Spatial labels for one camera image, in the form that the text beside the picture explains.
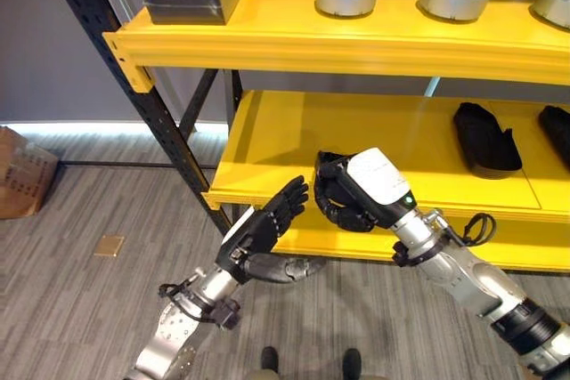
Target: floor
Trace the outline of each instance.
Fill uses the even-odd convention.
[[[151,137],[39,137],[67,160],[166,162]],[[221,137],[193,137],[215,163]],[[93,256],[102,234],[126,242],[117,258]],[[165,305],[159,284],[208,266],[221,236],[169,168],[68,166],[35,216],[0,222],[5,380],[119,380]],[[570,280],[511,274],[553,315],[570,320]],[[286,380],[339,379],[351,346],[366,374],[392,380],[516,380],[514,353],[488,327],[410,269],[331,261],[291,286],[250,282],[240,326],[200,350],[190,379],[241,380],[265,345]]]

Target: person's feet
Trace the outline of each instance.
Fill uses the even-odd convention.
[[[271,369],[279,374],[279,355],[271,346],[265,347],[261,352],[261,369]]]
[[[342,376],[344,380],[358,380],[362,373],[362,359],[356,349],[348,349],[342,359]]]

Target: black insole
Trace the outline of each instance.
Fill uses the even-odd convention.
[[[570,113],[560,107],[546,106],[538,118],[554,149],[570,169]]]
[[[472,102],[462,102],[453,117],[463,156],[471,172],[500,179],[523,167],[512,129],[502,131],[495,116]]]

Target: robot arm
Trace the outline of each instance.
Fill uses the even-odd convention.
[[[291,282],[323,266],[323,260],[291,261],[269,254],[304,211],[307,190],[303,177],[298,177],[262,209],[251,207],[225,235],[208,271],[197,269],[181,284],[160,287],[159,294],[170,303],[125,380],[184,379],[213,327],[232,329],[238,324],[240,306],[231,296],[239,286],[253,278]]]
[[[352,231],[390,229],[399,239],[393,257],[398,265],[417,267],[487,322],[536,375],[570,378],[570,327],[529,299],[502,270],[471,253],[468,247],[481,233],[475,240],[461,237],[441,212],[421,213],[408,182],[378,149],[348,157],[320,153],[317,167],[315,199],[329,220]],[[490,219],[494,233],[491,216],[477,218],[484,219],[484,229]]]

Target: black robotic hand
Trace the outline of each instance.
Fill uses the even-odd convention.
[[[417,205],[408,182],[376,148],[346,156],[319,152],[314,197],[331,222],[350,231],[389,229]]]
[[[262,209],[250,208],[226,235],[216,264],[241,284],[250,279],[289,283],[317,272],[322,259],[269,254],[293,219],[305,211],[308,189],[305,178],[298,176]]]
[[[371,231],[374,222],[358,201],[338,183],[338,177],[352,156],[319,152],[315,166],[314,199],[322,213],[339,228]]]

